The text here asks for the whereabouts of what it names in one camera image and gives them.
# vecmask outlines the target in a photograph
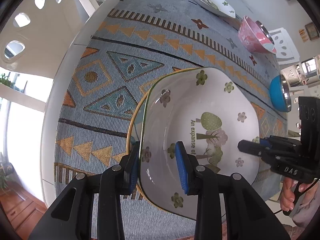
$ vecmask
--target blue bowl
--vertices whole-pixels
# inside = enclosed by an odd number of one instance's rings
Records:
[[[280,112],[291,111],[291,98],[289,86],[283,75],[276,76],[270,83],[270,99],[275,107]]]

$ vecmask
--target cable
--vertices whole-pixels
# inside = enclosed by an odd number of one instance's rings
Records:
[[[309,189],[311,189],[318,181],[319,181],[320,178],[316,179],[314,183],[312,183],[307,189],[305,189],[301,195],[305,194]],[[282,211],[282,209],[278,210],[277,212],[274,212],[274,214],[278,214]]]

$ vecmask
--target metal rivet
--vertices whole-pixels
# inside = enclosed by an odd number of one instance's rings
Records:
[[[113,170],[113,171],[119,171],[119,170],[121,170],[121,166],[120,166],[119,164],[113,165],[113,166],[112,166],[112,170]]]
[[[198,165],[198,166],[196,166],[196,170],[197,171],[204,171],[205,167],[203,165]]]
[[[242,176],[239,174],[239,173],[234,173],[232,175],[232,177],[235,179],[235,180],[241,180]]]
[[[76,179],[83,179],[84,177],[85,177],[85,174],[82,172],[76,175]]]

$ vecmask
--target blue patterned tablecloth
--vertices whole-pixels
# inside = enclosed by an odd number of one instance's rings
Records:
[[[215,67],[241,89],[256,110],[260,137],[284,136],[285,115],[269,98],[279,74],[272,55],[248,52],[239,22],[218,17],[193,0],[120,0],[82,55],[66,93],[57,131],[58,195],[78,173],[102,173],[119,163],[131,116],[159,77],[183,68]],[[253,184],[267,200],[280,176],[260,163]],[[96,238],[94,201],[92,237]],[[150,205],[137,191],[121,197],[126,239],[177,239],[194,233],[195,221]]]

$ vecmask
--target plate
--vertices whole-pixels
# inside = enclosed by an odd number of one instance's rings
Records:
[[[194,0],[203,8],[220,16],[236,18],[234,8],[226,0]]]
[[[173,147],[177,141],[215,172],[228,176],[238,172],[250,184],[255,180],[259,158],[239,152],[237,144],[258,140],[257,115],[220,70],[172,73],[157,81],[139,105],[128,136],[139,139],[141,128],[139,187],[154,205],[196,219],[197,196],[185,195],[180,184]]]

